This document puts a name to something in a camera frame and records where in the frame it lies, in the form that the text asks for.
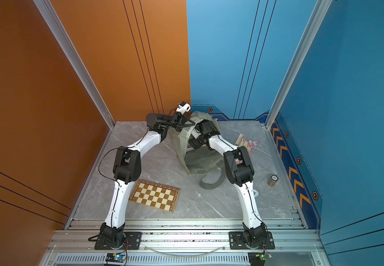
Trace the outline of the olive green tote bag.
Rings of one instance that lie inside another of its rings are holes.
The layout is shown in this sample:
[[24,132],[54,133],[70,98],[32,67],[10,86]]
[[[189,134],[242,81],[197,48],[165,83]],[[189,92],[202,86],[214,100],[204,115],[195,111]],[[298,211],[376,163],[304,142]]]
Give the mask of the olive green tote bag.
[[[213,119],[208,113],[195,111],[190,115],[189,119],[194,121],[196,124],[203,120],[210,120],[220,130],[217,120]],[[205,145],[198,150],[194,150],[189,145],[189,138],[191,137],[192,131],[193,129],[190,128],[189,130],[184,129],[181,132],[177,132],[174,128],[170,128],[169,135],[179,161],[186,173],[188,175],[199,175],[199,185],[206,190],[213,190],[219,187],[226,179],[223,157],[215,149],[210,151]],[[205,182],[204,178],[216,169],[221,170],[221,175],[218,180],[213,183]]]

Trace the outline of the pink patterned folding fan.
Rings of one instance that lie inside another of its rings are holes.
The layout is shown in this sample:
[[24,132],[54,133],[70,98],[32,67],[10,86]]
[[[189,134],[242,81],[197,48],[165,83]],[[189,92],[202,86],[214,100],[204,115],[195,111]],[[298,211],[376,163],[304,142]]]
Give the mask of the pink patterned folding fan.
[[247,149],[249,156],[251,156],[252,149],[254,147],[257,147],[259,144],[260,144],[259,140],[257,141],[247,140],[247,141],[244,141],[243,146]]

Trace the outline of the light wooden folding fan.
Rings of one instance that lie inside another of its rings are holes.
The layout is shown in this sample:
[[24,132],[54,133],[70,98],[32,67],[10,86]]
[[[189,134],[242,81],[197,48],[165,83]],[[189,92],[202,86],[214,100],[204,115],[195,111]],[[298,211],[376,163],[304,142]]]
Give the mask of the light wooden folding fan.
[[246,138],[243,134],[239,134],[237,140],[235,141],[236,146],[243,146],[245,143],[247,143]]

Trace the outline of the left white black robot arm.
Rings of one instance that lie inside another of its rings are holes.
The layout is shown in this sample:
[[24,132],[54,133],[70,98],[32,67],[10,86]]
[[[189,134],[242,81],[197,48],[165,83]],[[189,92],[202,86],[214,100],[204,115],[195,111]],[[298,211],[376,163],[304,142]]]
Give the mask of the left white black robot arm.
[[108,215],[102,223],[95,240],[94,249],[121,249],[126,243],[124,235],[125,213],[132,190],[142,173],[142,157],[154,146],[163,142],[169,129],[182,131],[196,125],[182,112],[174,115],[150,113],[146,116],[148,127],[145,135],[133,144],[116,148],[113,165],[114,192]]

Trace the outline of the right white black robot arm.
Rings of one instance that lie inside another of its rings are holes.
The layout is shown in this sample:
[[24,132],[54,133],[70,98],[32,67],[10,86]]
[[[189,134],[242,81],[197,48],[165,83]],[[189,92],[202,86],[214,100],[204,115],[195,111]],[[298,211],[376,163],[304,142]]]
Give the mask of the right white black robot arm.
[[225,140],[210,120],[203,120],[196,124],[189,143],[194,149],[206,145],[210,150],[223,156],[227,179],[235,186],[240,200],[245,243],[250,248],[263,245],[268,229],[259,214],[253,195],[255,169],[247,149]]

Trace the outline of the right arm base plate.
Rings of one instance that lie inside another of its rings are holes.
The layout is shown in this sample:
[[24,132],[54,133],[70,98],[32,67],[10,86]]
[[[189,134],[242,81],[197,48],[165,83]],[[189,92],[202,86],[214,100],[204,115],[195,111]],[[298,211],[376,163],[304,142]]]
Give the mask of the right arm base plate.
[[275,241],[271,232],[267,232],[261,238],[245,236],[245,232],[232,231],[228,233],[228,241],[230,249],[258,249],[258,250],[274,250],[276,248]]

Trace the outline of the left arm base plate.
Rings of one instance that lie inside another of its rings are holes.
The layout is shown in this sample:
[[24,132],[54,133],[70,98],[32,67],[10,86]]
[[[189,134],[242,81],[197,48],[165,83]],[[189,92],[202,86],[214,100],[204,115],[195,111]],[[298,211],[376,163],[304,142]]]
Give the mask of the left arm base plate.
[[142,232],[124,232],[116,237],[114,241],[107,240],[99,235],[95,245],[95,250],[138,250],[142,241]]

